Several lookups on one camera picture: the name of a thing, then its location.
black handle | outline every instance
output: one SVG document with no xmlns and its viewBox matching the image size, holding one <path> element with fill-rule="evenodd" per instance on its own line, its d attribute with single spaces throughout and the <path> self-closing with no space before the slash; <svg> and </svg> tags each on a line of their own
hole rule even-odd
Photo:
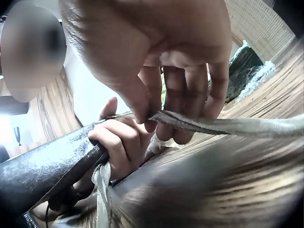
<svg viewBox="0 0 304 228">
<path fill-rule="evenodd" d="M 0 215 L 19 217 L 73 185 L 96 163 L 107 162 L 105 147 L 87 136 L 95 125 L 1 163 Z"/>
</svg>

gray fabric strap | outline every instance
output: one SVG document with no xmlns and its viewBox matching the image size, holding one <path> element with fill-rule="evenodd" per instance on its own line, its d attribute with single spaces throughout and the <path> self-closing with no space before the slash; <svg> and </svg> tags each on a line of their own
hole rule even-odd
<svg viewBox="0 0 304 228">
<path fill-rule="evenodd" d="M 110 118 L 122 116 L 132 118 L 130 112 Z M 176 128 L 212 135 L 225 134 L 255 138 L 286 138 L 304 135 L 304 114 L 288 119 L 235 118 L 194 120 L 174 112 L 160 111 L 151 117 L 150 120 L 171 124 Z M 98 228 L 109 228 L 111 199 L 107 187 L 110 175 L 111 168 L 108 162 L 104 166 L 98 166 L 92 176 L 92 181 L 98 188 Z"/>
<path fill-rule="evenodd" d="M 304 114 L 288 119 L 190 119 L 175 112 L 160 111 L 150 120 L 212 135 L 253 136 L 255 138 L 285 138 L 304 135 Z"/>
</svg>

wood grain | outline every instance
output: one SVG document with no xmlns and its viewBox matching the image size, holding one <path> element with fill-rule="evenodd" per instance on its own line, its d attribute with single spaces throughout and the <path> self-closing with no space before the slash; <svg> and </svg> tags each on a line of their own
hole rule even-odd
<svg viewBox="0 0 304 228">
<path fill-rule="evenodd" d="M 73 96 L 64 69 L 53 82 L 41 89 L 38 96 L 30 102 L 30 108 L 34 119 L 33 128 L 38 133 L 39 141 L 8 150 L 10 157 L 53 141 L 81 127 L 73 111 Z"/>
</svg>

hand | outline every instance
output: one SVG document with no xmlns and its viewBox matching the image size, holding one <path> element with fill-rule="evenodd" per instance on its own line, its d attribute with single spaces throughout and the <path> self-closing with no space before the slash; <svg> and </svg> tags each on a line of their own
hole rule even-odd
<svg viewBox="0 0 304 228">
<path fill-rule="evenodd" d="M 112 97 L 101 109 L 100 119 L 115 115 L 117 98 Z M 143 163 L 153 133 L 143 124 L 128 118 L 110 119 L 94 127 L 88 137 L 98 140 L 109 153 L 111 179 L 119 179 L 135 171 Z"/>
<path fill-rule="evenodd" d="M 138 123 L 164 108 L 187 117 L 217 118 L 228 89 L 231 28 L 224 0 L 60 0 L 69 42 L 92 74 L 116 91 Z M 208 63 L 211 89 L 208 94 Z M 193 133 L 159 124 L 157 136 L 178 144 Z"/>
</svg>

dark green object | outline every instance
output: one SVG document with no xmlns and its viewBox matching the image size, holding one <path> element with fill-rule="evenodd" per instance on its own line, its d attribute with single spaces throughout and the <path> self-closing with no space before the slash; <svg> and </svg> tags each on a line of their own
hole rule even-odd
<svg viewBox="0 0 304 228">
<path fill-rule="evenodd" d="M 246 87 L 246 84 L 263 65 L 263 61 L 251 47 L 242 47 L 229 66 L 229 84 L 226 103 L 229 103 L 241 93 Z"/>
</svg>

